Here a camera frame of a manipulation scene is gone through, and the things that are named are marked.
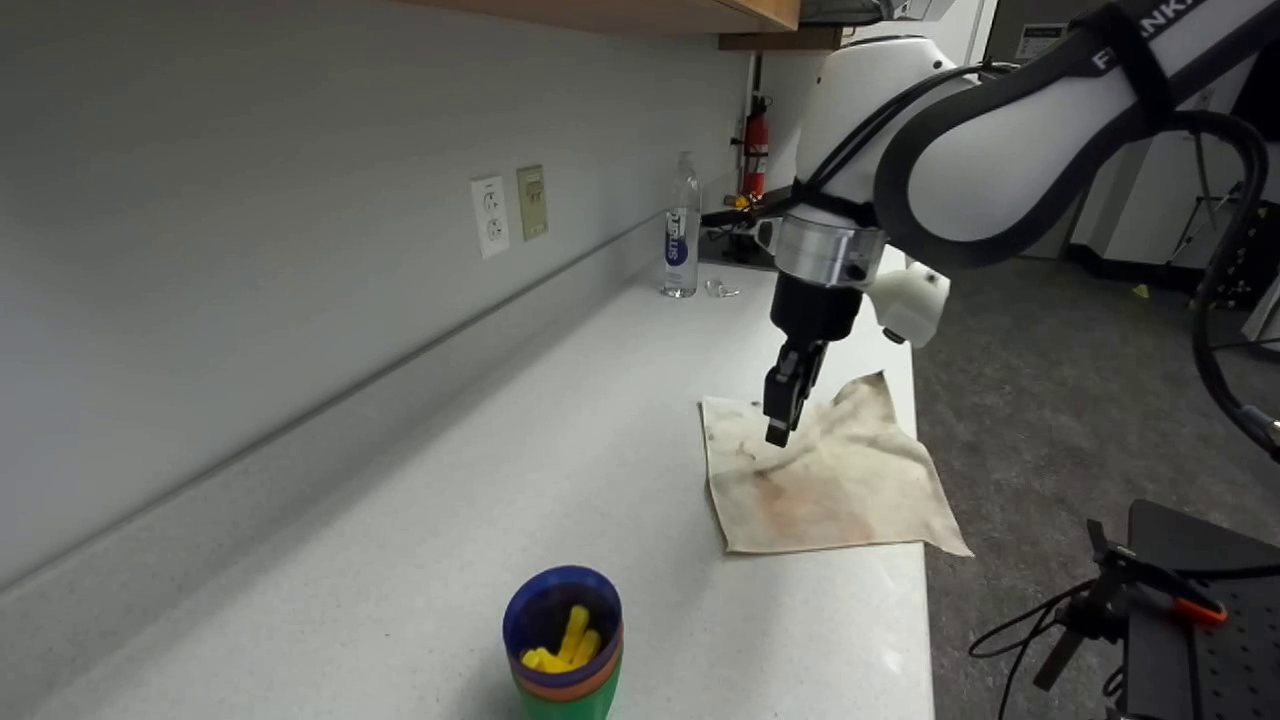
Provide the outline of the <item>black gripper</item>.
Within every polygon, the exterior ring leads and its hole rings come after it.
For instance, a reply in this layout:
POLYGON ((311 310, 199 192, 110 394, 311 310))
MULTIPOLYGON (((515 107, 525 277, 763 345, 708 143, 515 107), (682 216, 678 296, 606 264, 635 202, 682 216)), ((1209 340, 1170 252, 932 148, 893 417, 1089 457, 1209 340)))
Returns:
POLYGON ((798 423, 798 407, 820 379, 828 345, 851 331, 856 310, 856 287, 820 287, 797 277, 775 277, 772 323, 785 331, 785 347, 763 375, 766 445, 788 445, 798 423))

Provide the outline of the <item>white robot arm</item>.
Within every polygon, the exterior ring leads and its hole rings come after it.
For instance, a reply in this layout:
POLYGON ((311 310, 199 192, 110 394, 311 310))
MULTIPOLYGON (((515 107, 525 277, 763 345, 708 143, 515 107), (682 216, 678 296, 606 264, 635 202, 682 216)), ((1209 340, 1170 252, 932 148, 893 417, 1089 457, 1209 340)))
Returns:
POLYGON ((1260 132, 1193 96, 1274 33, 1280 0, 1108 0, 1026 63, 955 63, 925 36, 830 53, 798 117, 797 175, 755 202, 775 229, 785 331, 763 375, 766 434, 797 433, 825 351, 858 310, 929 345, 955 269, 1019 256, 1136 141, 1216 136, 1260 194, 1260 132))

